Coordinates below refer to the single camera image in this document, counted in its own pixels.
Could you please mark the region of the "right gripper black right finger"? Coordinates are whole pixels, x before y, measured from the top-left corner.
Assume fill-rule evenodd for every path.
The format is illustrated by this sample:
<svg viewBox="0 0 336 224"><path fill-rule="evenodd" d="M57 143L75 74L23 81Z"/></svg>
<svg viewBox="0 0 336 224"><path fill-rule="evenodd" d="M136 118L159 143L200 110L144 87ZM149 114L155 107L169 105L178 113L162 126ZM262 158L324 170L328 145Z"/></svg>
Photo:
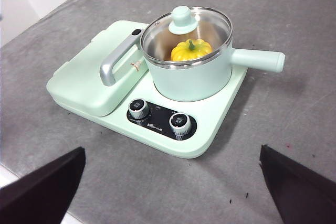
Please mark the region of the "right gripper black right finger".
<svg viewBox="0 0 336 224"><path fill-rule="evenodd" d="M268 145L261 146L259 160L284 223L335 223L335 182Z"/></svg>

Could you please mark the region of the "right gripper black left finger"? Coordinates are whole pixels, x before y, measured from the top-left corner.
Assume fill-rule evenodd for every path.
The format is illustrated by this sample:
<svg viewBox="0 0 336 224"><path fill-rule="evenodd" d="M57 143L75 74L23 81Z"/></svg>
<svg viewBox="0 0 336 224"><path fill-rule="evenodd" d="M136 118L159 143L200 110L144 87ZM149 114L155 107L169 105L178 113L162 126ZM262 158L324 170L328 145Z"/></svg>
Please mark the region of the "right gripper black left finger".
<svg viewBox="0 0 336 224"><path fill-rule="evenodd" d="M1 189L1 223L61 223L86 164L75 148Z"/></svg>

